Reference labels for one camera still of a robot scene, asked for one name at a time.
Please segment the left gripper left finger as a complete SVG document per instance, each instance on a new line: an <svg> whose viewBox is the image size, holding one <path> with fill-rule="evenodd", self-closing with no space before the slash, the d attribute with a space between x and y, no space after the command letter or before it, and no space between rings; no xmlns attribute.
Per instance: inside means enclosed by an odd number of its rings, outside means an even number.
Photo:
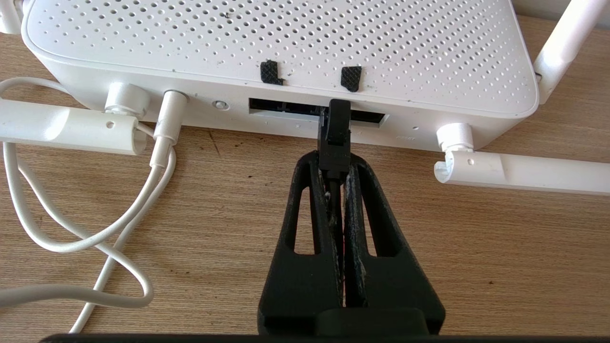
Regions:
<svg viewBox="0 0 610 343"><path fill-rule="evenodd" d="M298 254L300 201L309 189L313 254ZM284 220L258 306L260 334L314 334L318 316L344 299L340 186L323 179L317 151L297 162Z"/></svg>

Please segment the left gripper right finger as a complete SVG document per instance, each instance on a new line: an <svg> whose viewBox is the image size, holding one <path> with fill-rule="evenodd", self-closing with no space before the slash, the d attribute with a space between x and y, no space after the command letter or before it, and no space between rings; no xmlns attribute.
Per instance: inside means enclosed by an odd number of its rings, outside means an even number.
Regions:
<svg viewBox="0 0 610 343"><path fill-rule="evenodd" d="M344 184L344 274L347 308L379 324L438 334L445 308L421 268L375 172L352 154Z"/></svg>

